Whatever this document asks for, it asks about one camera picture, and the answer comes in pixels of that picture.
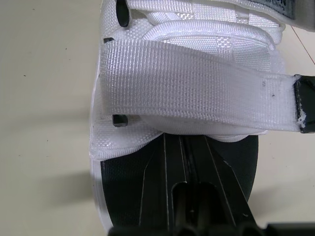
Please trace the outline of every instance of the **white mesh fabric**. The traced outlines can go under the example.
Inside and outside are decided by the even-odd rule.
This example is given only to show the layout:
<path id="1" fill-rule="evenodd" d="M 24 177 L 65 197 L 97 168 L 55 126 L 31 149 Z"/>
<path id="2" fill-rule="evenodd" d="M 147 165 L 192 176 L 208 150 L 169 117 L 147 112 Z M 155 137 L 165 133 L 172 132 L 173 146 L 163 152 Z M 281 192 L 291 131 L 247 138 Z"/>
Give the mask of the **white mesh fabric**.
<path id="1" fill-rule="evenodd" d="M 268 5 L 272 1 L 267 0 L 208 0 L 222 1 L 236 4 L 246 9 L 265 13 L 278 21 L 303 28 L 309 31 L 315 31 L 315 1 L 314 0 L 287 0 L 293 2 L 293 16 L 292 18 L 285 16 L 284 14 L 276 11 Z"/>

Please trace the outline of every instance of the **black plastic clip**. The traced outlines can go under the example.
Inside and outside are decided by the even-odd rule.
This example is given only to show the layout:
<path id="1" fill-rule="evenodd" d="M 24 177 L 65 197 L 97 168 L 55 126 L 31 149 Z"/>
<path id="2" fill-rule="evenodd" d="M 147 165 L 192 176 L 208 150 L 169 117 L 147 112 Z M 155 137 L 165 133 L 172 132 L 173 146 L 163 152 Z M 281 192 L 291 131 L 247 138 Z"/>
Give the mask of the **black plastic clip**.
<path id="1" fill-rule="evenodd" d="M 113 126 L 115 127 L 126 127 L 128 125 L 128 117 L 126 115 L 113 115 Z"/>
<path id="2" fill-rule="evenodd" d="M 315 133 L 315 77 L 301 76 L 294 84 L 301 133 Z"/>

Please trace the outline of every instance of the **white woven strap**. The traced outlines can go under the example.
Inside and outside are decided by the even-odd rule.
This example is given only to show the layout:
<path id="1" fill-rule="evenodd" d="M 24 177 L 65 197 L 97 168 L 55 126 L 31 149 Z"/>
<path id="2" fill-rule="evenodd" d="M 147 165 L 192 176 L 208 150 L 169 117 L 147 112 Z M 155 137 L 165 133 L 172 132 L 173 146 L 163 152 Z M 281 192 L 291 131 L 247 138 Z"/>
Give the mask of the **white woven strap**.
<path id="1" fill-rule="evenodd" d="M 298 78 L 163 42 L 112 41 L 101 49 L 100 86 L 108 115 L 299 131 L 293 90 Z"/>

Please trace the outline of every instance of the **tile floor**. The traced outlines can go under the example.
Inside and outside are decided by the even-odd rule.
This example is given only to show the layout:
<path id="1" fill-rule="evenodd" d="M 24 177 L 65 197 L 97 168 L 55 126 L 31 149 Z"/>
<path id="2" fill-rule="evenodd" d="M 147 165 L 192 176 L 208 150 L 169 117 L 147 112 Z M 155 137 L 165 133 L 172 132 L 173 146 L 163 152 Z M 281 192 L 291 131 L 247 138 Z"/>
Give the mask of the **tile floor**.
<path id="1" fill-rule="evenodd" d="M 88 158 L 100 2 L 0 3 L 1 235 L 104 235 Z M 314 42 L 315 33 L 287 27 L 279 49 L 288 74 L 315 75 Z M 260 137 L 249 201 L 260 225 L 315 221 L 314 143 Z"/>

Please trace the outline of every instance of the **white fabric cover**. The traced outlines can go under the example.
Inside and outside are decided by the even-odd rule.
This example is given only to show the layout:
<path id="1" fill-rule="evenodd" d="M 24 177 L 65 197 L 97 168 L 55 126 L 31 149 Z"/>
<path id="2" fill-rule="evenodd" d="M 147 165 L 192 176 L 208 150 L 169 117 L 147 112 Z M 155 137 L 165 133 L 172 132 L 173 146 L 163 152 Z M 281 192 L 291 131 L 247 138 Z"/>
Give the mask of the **white fabric cover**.
<path id="1" fill-rule="evenodd" d="M 163 132 L 236 142 L 266 130 L 299 131 L 297 77 L 282 75 L 275 45 L 283 23 L 313 29 L 314 1 L 295 1 L 294 19 L 262 1 L 128 0 L 131 19 L 122 28 L 116 0 L 105 0 L 91 158 L 133 153 Z M 103 44 L 107 37 L 115 41 Z M 127 115 L 128 126 L 114 127 L 113 114 Z"/>

